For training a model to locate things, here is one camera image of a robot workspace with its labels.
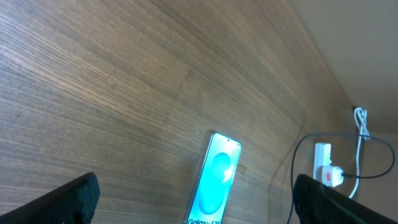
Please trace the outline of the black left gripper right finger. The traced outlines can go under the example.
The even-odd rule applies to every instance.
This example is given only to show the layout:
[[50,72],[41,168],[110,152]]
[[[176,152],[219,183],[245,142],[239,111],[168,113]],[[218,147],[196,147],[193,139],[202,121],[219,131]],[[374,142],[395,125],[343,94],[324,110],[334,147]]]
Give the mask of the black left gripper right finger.
[[297,176],[292,196],[301,224],[397,224],[306,174]]

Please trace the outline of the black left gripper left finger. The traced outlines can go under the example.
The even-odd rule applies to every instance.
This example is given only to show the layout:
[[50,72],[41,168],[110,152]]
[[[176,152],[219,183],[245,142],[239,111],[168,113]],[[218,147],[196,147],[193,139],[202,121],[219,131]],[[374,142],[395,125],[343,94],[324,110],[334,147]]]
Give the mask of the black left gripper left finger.
[[1,215],[1,223],[91,223],[99,198],[98,179],[89,172]]

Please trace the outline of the teal Galaxy smartphone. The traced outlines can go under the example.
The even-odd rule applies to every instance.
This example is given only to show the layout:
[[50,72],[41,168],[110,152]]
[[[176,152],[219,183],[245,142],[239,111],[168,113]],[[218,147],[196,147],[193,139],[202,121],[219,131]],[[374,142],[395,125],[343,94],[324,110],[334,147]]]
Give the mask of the teal Galaxy smartphone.
[[220,132],[211,132],[183,223],[223,222],[242,148],[238,140]]

